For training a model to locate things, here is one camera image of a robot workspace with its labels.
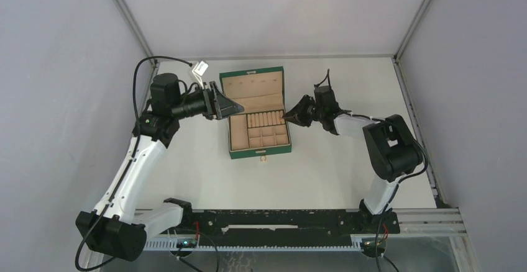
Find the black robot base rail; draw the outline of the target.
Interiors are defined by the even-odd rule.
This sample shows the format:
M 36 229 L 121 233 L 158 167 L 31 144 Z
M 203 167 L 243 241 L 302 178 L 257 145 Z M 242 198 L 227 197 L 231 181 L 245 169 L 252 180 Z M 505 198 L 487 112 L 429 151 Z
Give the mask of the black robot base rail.
M 193 209 L 190 202 L 178 201 L 183 207 L 179 225 L 163 230 L 163 235 L 208 239 L 212 243 L 342 243 L 345 237 L 383 240 L 400 233 L 398 216 L 392 210 L 370 215 L 360 209 L 282 209 L 219 210 Z

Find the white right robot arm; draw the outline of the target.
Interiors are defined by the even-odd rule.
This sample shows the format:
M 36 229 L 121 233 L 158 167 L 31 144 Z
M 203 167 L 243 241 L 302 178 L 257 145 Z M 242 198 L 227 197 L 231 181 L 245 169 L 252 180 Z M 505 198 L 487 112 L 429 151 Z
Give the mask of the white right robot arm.
M 304 95 L 282 118 L 301 127 L 309 127 L 316 121 L 333 135 L 364 138 L 375 172 L 372 185 L 360 203 L 363 212 L 359 224 L 366 232 L 376 232 L 383 225 L 382 214 L 390 210 L 400 184 L 423 174 L 429 165 L 425 149 L 402 116 L 378 118 L 342 109 L 330 86 L 315 88 L 313 96 Z

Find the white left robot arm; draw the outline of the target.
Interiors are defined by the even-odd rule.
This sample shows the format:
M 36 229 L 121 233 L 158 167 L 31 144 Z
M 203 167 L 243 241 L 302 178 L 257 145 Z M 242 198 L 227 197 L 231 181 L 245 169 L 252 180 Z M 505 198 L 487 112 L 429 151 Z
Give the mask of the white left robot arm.
M 243 112 L 244 107 L 220 92 L 214 81 L 196 89 L 181 89 L 182 84 L 173 73 L 153 79 L 149 103 L 135 123 L 119 171 L 93 210 L 81 211 L 76 218 L 75 225 L 83 237 L 81 246 L 111 259 L 134 261 L 145 243 L 165 229 L 173 227 L 185 233 L 193 228 L 193 214 L 172 199 L 135 217 L 140 193 L 182 119 L 202 115 L 208 120 L 222 120 Z

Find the green jewelry box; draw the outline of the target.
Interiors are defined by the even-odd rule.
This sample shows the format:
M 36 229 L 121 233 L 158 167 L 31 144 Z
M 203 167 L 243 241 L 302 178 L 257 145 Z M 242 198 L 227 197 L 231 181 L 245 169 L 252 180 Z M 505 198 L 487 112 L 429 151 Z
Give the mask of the green jewelry box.
M 228 118 L 231 159 L 266 157 L 292 151 L 285 114 L 282 66 L 219 74 L 225 96 L 244 110 Z

